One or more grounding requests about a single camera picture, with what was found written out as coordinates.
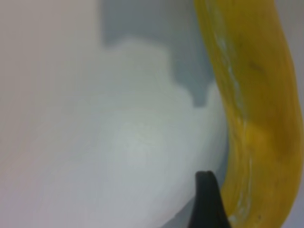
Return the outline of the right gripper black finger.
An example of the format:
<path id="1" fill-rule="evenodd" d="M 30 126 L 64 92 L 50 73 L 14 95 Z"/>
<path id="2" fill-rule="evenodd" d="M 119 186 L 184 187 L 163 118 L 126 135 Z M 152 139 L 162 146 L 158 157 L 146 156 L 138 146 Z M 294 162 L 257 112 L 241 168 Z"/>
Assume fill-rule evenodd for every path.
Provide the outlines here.
<path id="1" fill-rule="evenodd" d="M 196 195 L 189 228 L 230 228 L 216 176 L 211 171 L 195 175 Z"/>

